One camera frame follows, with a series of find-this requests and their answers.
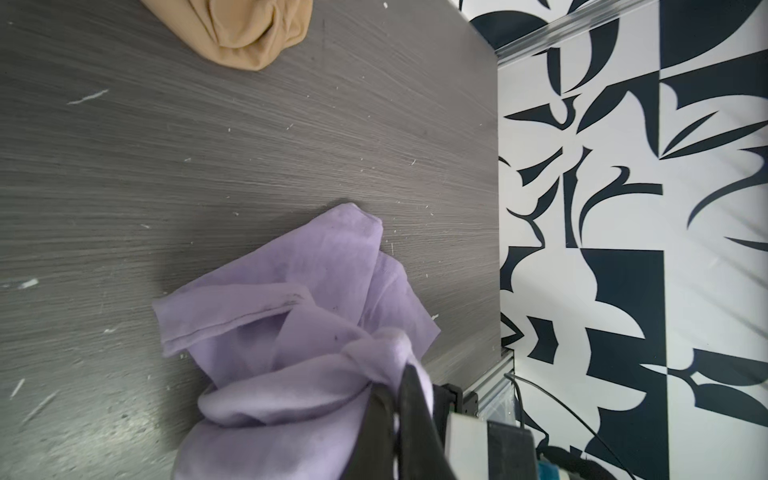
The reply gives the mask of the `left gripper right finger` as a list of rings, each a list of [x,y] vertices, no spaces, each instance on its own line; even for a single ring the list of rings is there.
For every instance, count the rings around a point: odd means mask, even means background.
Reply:
[[[414,365],[407,364],[398,393],[399,479],[455,479]]]

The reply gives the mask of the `purple cloth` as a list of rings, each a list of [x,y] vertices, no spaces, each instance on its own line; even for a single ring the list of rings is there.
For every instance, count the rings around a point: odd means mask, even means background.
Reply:
[[[166,356],[209,377],[177,479],[336,479],[371,389],[397,392],[439,327],[382,222],[338,205],[158,299]]]

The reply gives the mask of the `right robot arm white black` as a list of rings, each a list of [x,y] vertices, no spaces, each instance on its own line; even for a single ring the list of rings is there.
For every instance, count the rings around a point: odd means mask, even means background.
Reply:
[[[513,421],[479,417],[474,392],[463,393],[451,384],[435,385],[434,422],[445,456],[458,479],[612,479],[598,463],[560,447],[534,445],[523,418],[520,388],[512,388]]]

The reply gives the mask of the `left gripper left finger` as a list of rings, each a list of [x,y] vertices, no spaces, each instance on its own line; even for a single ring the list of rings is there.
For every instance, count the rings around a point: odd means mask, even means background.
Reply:
[[[391,391],[383,384],[374,384],[341,480],[394,479],[394,416],[395,404]]]

